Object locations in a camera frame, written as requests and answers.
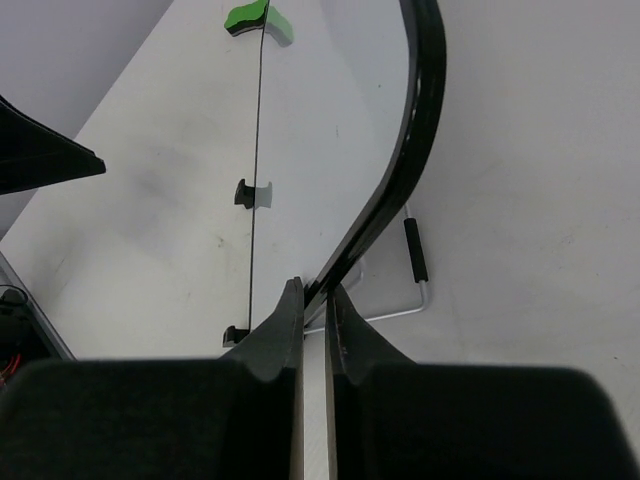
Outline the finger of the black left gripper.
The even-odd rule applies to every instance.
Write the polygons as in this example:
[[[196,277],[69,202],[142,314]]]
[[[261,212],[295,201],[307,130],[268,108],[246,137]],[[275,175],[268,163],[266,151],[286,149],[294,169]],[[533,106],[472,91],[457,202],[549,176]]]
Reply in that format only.
[[[32,190],[101,175],[95,153],[1,100],[1,193]]]

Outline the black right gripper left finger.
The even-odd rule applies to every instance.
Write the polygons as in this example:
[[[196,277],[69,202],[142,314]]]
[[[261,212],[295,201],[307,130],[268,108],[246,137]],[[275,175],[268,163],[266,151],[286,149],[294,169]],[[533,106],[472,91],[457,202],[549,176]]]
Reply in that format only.
[[[304,289],[217,359],[49,360],[1,397],[5,479],[300,479]]]

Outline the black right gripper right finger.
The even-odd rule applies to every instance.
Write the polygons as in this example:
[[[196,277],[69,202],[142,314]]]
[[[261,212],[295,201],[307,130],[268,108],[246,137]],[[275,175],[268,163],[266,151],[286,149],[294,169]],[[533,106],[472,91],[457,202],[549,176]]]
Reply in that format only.
[[[343,288],[325,324],[334,479],[635,479],[609,397],[567,368],[419,364]]]

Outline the green bone-shaped whiteboard eraser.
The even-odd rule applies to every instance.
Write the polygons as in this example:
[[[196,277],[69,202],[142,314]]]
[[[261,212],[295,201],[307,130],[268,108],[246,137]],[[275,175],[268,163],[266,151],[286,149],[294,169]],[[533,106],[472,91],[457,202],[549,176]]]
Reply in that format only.
[[[232,8],[224,22],[225,30],[236,37],[242,33],[261,29],[266,18],[267,0],[255,0]]]

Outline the whiteboard with rabbit drawing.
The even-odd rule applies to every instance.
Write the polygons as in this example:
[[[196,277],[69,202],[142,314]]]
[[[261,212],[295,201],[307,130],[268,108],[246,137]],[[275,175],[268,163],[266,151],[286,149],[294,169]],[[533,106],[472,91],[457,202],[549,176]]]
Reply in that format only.
[[[431,152],[447,68],[435,1],[268,1],[260,34],[249,325],[287,280],[309,332],[398,216]]]

